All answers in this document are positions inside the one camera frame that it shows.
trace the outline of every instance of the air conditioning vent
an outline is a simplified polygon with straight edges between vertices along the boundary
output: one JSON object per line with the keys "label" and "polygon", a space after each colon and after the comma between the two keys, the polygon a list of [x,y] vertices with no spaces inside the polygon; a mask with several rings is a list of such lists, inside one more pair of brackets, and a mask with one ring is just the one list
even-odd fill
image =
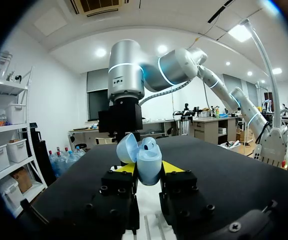
{"label": "air conditioning vent", "polygon": [[123,0],[71,0],[76,14],[85,14],[88,17],[117,11]]}

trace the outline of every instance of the drawer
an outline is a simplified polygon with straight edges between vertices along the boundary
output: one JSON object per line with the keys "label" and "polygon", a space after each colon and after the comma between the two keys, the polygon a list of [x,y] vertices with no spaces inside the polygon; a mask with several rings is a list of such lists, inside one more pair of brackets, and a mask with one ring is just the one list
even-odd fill
{"label": "drawer", "polygon": [[205,123],[203,122],[193,122],[194,129],[204,131]]}
{"label": "drawer", "polygon": [[195,130],[194,131],[194,137],[197,139],[204,140],[205,139],[205,133],[203,131]]}

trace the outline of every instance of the floor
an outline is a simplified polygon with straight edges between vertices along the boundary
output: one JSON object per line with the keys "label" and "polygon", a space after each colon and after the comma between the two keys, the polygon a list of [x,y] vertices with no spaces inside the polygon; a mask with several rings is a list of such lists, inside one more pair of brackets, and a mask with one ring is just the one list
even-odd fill
{"label": "floor", "polygon": [[254,141],[251,141],[251,142],[249,143],[249,146],[245,146],[245,153],[244,153],[244,145],[241,144],[241,145],[238,147],[237,152],[238,152],[239,154],[243,154],[243,155],[247,156],[247,155],[249,155],[250,153],[253,152],[253,150],[255,149],[255,146],[256,146],[255,142],[254,142]]}

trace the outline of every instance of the black tabletop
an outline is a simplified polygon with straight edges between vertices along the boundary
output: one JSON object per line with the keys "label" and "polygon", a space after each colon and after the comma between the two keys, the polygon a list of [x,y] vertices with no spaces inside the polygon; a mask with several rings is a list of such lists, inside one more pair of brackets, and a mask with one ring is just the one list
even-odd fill
{"label": "black tabletop", "polygon": [[[203,231],[215,231],[270,200],[288,221],[288,171],[190,136],[157,139],[163,160],[197,176],[200,192],[214,204],[214,217]],[[112,165],[119,165],[116,145],[97,145],[49,186],[33,203],[46,218],[83,208]],[[21,221],[28,222],[24,214]]]}

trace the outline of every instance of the blue storage bin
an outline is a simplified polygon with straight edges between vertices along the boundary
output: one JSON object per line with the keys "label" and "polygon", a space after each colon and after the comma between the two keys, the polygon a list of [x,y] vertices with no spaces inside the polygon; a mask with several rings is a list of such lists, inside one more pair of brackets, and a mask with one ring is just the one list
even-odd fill
{"label": "blue storage bin", "polygon": [[221,114],[219,115],[219,117],[220,117],[220,118],[227,118],[228,115],[227,115],[226,113],[221,113]]}

